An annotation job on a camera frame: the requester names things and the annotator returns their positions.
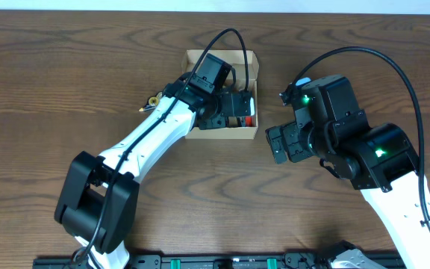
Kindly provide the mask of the red stapler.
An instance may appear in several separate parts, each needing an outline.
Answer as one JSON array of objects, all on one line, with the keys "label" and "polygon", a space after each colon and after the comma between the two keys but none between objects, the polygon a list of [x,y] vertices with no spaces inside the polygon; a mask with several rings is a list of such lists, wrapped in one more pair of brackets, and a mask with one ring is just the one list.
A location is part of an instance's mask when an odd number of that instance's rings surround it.
[{"label": "red stapler", "polygon": [[243,127],[252,127],[252,116],[247,116],[243,118],[242,121]]}]

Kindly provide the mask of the correction tape dispenser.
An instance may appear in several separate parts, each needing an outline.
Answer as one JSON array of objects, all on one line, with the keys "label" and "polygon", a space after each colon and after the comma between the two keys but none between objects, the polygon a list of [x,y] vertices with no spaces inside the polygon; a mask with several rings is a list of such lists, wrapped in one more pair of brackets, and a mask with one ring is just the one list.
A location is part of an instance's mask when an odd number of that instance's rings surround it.
[{"label": "correction tape dispenser", "polygon": [[163,93],[161,91],[156,93],[154,96],[150,96],[147,99],[146,104],[139,109],[139,112],[146,112],[146,111],[151,111],[155,109],[158,106],[162,96],[163,96]]}]

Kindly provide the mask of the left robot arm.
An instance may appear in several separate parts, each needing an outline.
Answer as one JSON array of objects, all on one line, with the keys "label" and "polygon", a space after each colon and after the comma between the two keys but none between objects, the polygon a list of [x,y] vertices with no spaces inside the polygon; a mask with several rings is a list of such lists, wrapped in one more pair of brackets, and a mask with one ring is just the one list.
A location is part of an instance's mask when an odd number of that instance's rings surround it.
[{"label": "left robot arm", "polygon": [[81,152],[72,160],[54,213],[82,246],[66,267],[128,265],[124,240],[134,222],[140,183],[197,120],[255,115],[250,81],[243,82],[243,90],[236,86],[181,75],[165,86],[158,106],[127,137],[97,156]]}]

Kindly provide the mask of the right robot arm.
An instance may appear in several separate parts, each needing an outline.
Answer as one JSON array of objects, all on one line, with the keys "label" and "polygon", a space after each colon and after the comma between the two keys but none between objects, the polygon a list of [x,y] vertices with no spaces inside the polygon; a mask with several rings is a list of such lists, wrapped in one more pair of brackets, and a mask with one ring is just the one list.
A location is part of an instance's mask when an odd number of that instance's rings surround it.
[{"label": "right robot arm", "polygon": [[395,124],[369,126],[364,111],[340,117],[302,108],[293,122],[266,130],[275,162],[318,157],[361,192],[407,268],[430,268],[430,193],[421,157]]}]

